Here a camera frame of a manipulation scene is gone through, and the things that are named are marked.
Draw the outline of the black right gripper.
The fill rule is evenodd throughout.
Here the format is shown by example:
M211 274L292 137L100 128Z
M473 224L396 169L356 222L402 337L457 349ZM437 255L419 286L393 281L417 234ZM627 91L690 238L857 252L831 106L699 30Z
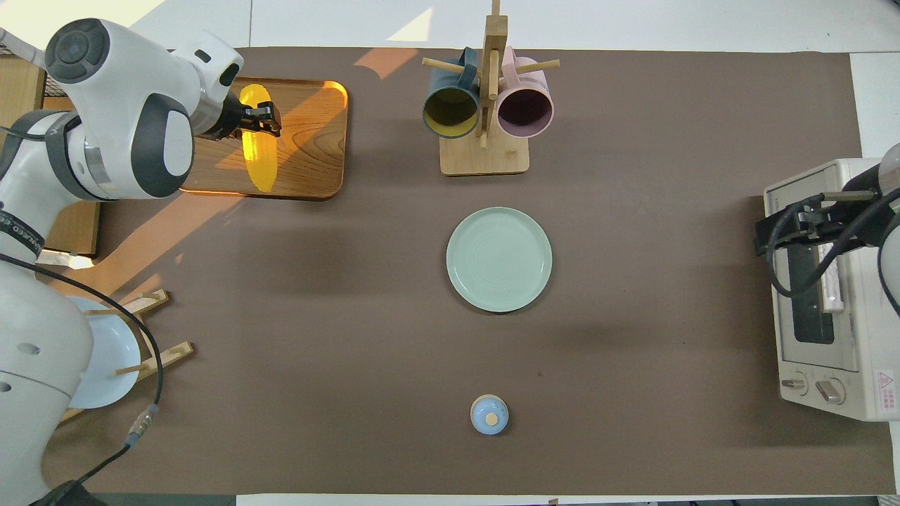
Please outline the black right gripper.
M756 222L754 253L761 257L768 252L769 239L775 238L775 249L794 246L813 246L835 241L856 218L854 205L848 202L817 200L818 195L798 202L800 208L790 211L787 206Z

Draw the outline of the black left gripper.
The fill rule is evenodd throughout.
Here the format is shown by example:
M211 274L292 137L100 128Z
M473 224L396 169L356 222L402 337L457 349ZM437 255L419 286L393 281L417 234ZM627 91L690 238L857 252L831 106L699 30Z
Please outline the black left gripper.
M254 107L245 105L238 99L235 93L227 93L223 100L221 114L210 129L210 138L213 141L221 141L234 135L241 128L244 117L247 120L247 130L254 134L268 134L279 138L282 124L276 119L276 106L272 100L264 100Z

